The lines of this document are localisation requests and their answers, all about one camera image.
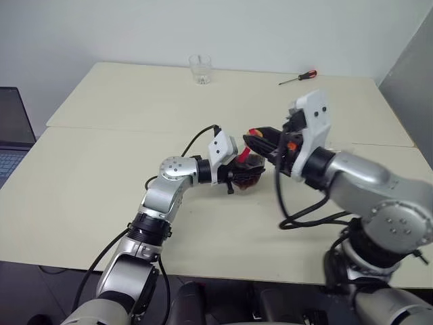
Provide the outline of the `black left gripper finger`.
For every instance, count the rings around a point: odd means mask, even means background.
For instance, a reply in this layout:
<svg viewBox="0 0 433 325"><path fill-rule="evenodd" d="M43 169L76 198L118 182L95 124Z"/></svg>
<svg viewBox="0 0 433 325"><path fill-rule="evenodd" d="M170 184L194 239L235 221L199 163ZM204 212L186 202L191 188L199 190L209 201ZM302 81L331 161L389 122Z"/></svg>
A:
<svg viewBox="0 0 433 325"><path fill-rule="evenodd" d="M236 186L255 186L265 168L239 169L234 171L233 184Z"/></svg>
<svg viewBox="0 0 433 325"><path fill-rule="evenodd" d="M239 169L263 168L265 166L265 158L257 154L249 154L245 157L239 156L236 159L236 166Z"/></svg>

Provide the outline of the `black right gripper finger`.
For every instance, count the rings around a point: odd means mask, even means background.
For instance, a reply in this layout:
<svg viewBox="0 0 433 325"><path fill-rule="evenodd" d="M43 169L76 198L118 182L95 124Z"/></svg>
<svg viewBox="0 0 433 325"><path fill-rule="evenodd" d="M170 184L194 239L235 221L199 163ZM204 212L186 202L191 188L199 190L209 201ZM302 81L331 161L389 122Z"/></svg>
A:
<svg viewBox="0 0 433 325"><path fill-rule="evenodd" d="M259 156L262 156L267 160L275 160L277 158L280 134L272 135L270 137L244 135L243 139L246 146Z"/></svg>
<svg viewBox="0 0 433 325"><path fill-rule="evenodd" d="M256 135L271 143L278 143L281 131L273 127L257 127L252 129L252 135Z"/></svg>

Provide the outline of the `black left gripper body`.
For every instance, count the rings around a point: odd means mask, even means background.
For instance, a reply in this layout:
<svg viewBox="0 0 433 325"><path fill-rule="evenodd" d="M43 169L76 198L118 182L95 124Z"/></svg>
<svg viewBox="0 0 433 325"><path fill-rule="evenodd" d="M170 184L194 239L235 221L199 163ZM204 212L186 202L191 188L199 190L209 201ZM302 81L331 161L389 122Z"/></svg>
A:
<svg viewBox="0 0 433 325"><path fill-rule="evenodd" d="M235 161L231 161L228 165L221 165L217 170L217 183L225 184L227 186L227 194L234 193L233 189L233 176L236 169Z"/></svg>

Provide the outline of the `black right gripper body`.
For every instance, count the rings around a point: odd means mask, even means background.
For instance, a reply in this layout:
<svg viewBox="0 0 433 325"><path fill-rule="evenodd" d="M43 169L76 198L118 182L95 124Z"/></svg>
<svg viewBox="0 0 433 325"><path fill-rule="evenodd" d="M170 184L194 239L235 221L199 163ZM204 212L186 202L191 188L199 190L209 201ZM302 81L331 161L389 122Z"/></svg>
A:
<svg viewBox="0 0 433 325"><path fill-rule="evenodd" d="M302 130L306 128L303 110L291 110L291 115L283 125L277 145L275 172L290 176L295 160L304 142Z"/></svg>

